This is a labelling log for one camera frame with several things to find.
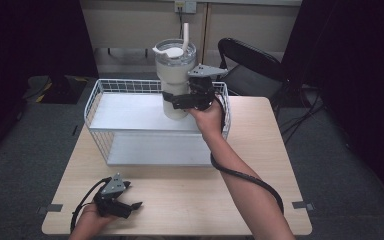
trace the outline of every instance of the black chair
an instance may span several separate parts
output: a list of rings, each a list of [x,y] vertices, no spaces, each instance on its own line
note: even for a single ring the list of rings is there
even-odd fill
[[[229,95],[266,97],[277,118],[289,85],[280,62],[270,54],[233,38],[221,39],[218,49],[220,68],[227,69],[226,58],[238,64],[219,79],[226,83]]]

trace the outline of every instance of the wire basket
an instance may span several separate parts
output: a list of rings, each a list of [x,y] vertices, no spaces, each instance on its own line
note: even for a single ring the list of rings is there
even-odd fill
[[[227,87],[222,82],[213,86],[226,111],[222,134],[227,138],[231,122]],[[211,164],[193,117],[165,117],[161,93],[159,80],[97,80],[84,119],[108,165]]]

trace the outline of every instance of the hand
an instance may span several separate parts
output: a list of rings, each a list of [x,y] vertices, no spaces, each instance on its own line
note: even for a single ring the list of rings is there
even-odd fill
[[[196,125],[201,131],[204,139],[212,136],[221,136],[222,111],[217,100],[213,100],[211,106],[204,111],[194,108],[187,109],[186,111],[195,118]]]
[[[86,205],[69,239],[90,239],[117,218],[113,215],[101,217],[95,203]]]

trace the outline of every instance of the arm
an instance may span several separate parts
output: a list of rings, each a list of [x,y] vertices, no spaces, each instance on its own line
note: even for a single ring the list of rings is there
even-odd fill
[[[221,109],[217,101],[205,110],[189,109],[217,162],[229,169],[260,178],[230,147],[220,132]],[[275,198],[264,188],[221,172],[224,182],[255,239],[294,239]]]
[[[117,218],[118,217],[113,215],[101,217],[98,213],[95,203],[86,205],[69,239],[91,239],[99,232],[101,232],[105,226]]]

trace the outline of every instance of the wooden table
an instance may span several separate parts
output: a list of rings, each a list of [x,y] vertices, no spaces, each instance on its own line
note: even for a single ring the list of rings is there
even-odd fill
[[[230,104],[232,125],[228,142],[282,196],[292,232],[310,234],[312,227],[306,209],[292,206],[292,202],[302,201],[302,196],[269,101],[260,97],[230,97]],[[72,212],[87,191],[100,179],[117,172],[123,180],[132,182],[119,201],[127,204],[143,201],[143,205],[128,219],[109,225],[104,235],[251,235],[214,168],[109,167],[86,127],[52,201],[63,204],[62,210],[47,213],[42,231],[68,235]]]

